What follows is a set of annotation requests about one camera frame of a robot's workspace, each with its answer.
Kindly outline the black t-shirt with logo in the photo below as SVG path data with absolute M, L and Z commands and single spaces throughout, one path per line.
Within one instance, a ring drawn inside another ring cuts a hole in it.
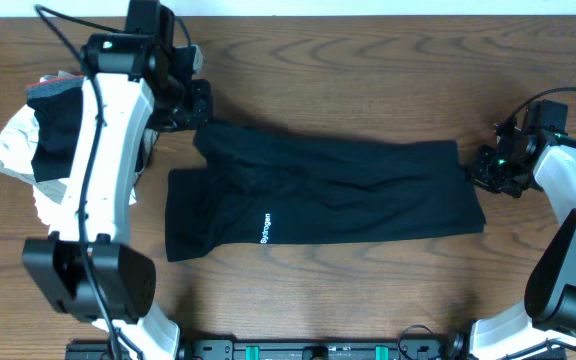
M 168 176 L 166 256 L 235 243 L 321 245 L 479 233 L 486 219 L 452 140 L 298 137 L 215 122 L 202 168 Z

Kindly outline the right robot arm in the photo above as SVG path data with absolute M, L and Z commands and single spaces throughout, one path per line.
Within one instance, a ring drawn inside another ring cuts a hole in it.
M 528 359 L 576 352 L 576 140 L 546 132 L 531 168 L 560 228 L 532 271 L 522 302 L 474 322 L 469 359 Z

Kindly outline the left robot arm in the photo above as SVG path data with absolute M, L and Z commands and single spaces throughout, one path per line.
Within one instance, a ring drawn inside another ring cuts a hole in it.
M 212 112 L 195 44 L 95 34 L 82 48 L 80 132 L 70 181 L 46 239 L 22 262 L 52 308 L 105 330 L 110 359 L 175 359 L 181 330 L 156 303 L 153 261 L 131 247 L 129 199 L 146 129 L 189 130 Z

